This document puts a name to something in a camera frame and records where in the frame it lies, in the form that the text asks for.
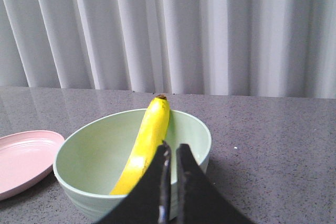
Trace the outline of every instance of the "banana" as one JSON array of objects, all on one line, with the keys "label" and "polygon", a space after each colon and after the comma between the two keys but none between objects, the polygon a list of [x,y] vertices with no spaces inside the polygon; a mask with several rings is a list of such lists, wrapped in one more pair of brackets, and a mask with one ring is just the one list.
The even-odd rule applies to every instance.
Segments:
[{"label": "banana", "polygon": [[149,104],[143,116],[138,136],[125,168],[111,195],[128,194],[146,172],[157,147],[165,139],[170,107],[166,96],[160,94]]}]

